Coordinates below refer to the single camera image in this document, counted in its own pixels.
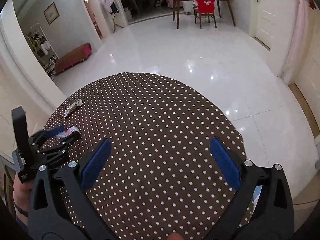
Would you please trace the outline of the person's left hand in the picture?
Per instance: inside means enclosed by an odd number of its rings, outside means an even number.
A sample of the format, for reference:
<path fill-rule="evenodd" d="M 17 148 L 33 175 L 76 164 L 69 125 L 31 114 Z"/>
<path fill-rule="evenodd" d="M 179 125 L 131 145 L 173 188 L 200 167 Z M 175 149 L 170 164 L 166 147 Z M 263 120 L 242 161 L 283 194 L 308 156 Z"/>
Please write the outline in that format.
<path fill-rule="evenodd" d="M 15 174 L 13 201 L 17 221 L 25 228 L 28 227 L 28 217 L 25 216 L 30 209 L 31 191 L 34 187 L 34 180 L 21 183 L 18 174 Z"/>

